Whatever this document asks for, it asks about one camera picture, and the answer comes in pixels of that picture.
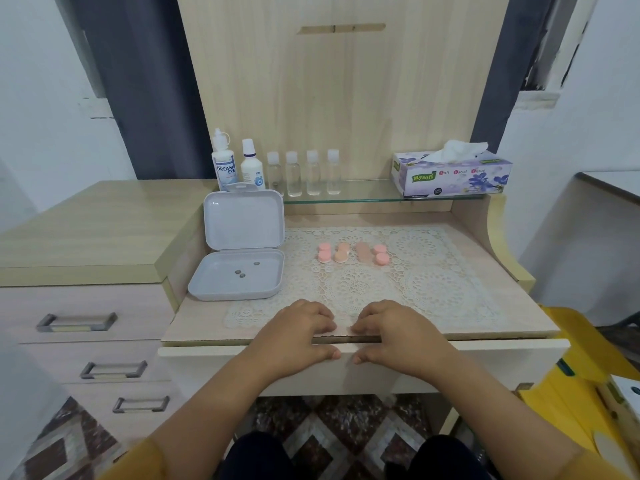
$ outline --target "yellow sleeve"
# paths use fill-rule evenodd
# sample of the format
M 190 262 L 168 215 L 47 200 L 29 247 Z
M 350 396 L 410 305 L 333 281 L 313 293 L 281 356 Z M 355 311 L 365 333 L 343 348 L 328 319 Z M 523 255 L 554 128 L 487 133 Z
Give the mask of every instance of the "yellow sleeve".
M 572 459 L 556 480 L 629 480 L 608 461 L 593 451 L 583 451 Z
M 164 457 L 149 438 L 136 445 L 98 480 L 164 480 Z

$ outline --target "white plastic storage box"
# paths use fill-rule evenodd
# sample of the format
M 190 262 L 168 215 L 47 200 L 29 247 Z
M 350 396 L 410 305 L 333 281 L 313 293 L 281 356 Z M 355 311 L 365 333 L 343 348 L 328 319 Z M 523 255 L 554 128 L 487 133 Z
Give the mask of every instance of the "white plastic storage box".
M 204 301 L 258 299 L 282 286 L 284 202 L 275 190 L 229 184 L 227 192 L 204 199 L 206 256 L 189 282 L 189 293 Z

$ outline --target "open box lid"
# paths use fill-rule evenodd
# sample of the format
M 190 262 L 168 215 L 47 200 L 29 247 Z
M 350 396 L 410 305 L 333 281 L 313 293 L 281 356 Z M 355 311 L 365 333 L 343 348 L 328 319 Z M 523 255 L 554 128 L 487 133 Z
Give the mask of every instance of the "open box lid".
M 214 250 L 277 248 L 284 242 L 284 201 L 275 190 L 228 184 L 204 199 L 204 233 Z

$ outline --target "dark pants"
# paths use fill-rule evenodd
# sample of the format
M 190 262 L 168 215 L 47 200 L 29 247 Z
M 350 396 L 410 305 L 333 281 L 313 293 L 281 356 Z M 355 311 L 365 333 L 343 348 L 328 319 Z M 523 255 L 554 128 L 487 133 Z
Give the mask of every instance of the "dark pants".
M 389 468 L 389 480 L 490 480 L 469 449 L 452 436 L 433 436 L 413 457 L 408 471 Z M 254 431 L 233 445 L 220 468 L 220 480 L 301 480 L 301 475 L 271 435 Z

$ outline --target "left hand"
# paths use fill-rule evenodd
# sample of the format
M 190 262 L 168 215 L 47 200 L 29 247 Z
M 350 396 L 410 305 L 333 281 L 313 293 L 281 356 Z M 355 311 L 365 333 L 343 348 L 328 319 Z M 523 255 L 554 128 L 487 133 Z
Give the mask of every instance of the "left hand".
M 316 333 L 336 329 L 333 313 L 317 301 L 299 299 L 276 313 L 241 355 L 265 374 L 269 384 L 324 360 L 340 358 L 332 345 L 312 345 Z

